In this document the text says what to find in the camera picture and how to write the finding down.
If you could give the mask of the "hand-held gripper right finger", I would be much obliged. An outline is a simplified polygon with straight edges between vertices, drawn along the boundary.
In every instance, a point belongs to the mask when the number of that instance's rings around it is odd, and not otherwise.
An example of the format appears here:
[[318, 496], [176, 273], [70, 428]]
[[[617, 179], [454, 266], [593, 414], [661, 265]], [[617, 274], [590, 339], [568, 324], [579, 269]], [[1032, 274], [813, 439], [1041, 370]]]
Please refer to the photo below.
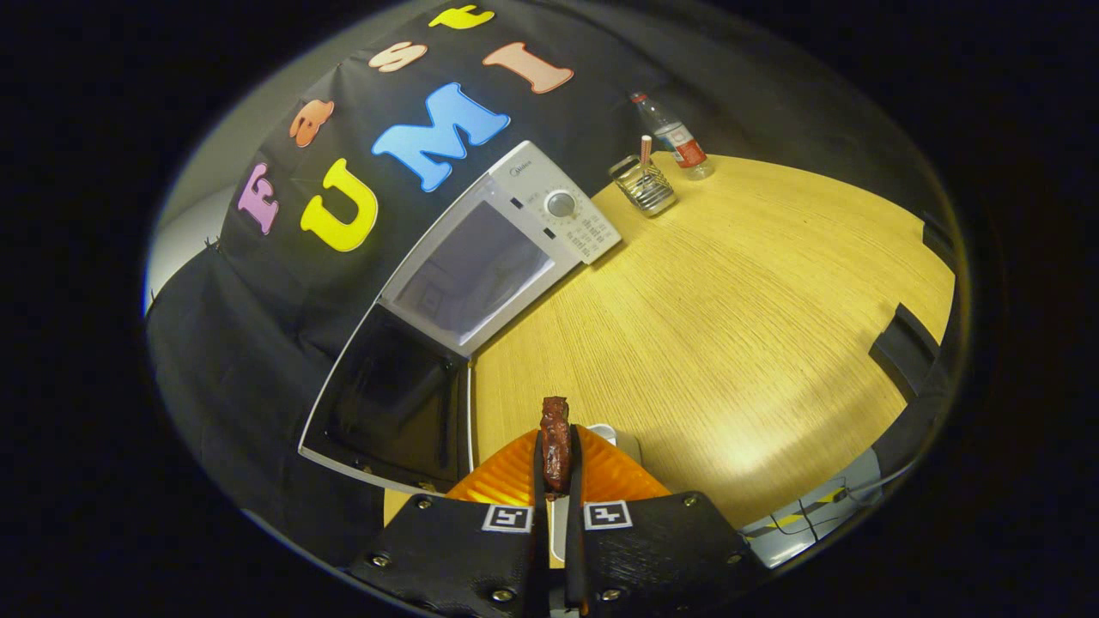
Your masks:
[[702, 492], [573, 426], [565, 599], [582, 617], [731, 617], [769, 570]]

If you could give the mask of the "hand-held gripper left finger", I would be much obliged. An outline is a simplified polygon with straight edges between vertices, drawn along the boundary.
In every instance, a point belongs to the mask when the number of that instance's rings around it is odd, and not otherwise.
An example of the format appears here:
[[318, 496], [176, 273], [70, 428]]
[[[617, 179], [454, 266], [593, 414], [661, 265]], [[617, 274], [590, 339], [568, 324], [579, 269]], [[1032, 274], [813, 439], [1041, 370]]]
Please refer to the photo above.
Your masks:
[[532, 430], [448, 494], [409, 497], [349, 575], [432, 617], [546, 617], [542, 482], [541, 434]]

